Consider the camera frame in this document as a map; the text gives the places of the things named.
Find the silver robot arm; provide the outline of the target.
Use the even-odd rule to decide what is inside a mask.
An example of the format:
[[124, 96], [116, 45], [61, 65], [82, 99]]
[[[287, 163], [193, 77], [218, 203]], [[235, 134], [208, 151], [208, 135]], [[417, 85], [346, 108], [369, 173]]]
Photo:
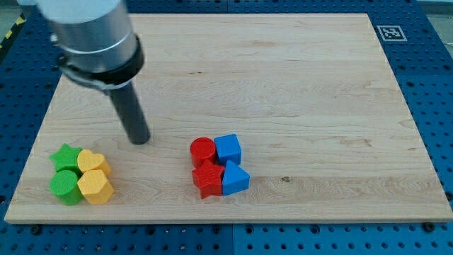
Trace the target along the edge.
[[62, 55], [57, 66], [74, 83], [108, 93], [130, 85], [144, 64], [123, 0], [17, 0], [36, 7]]

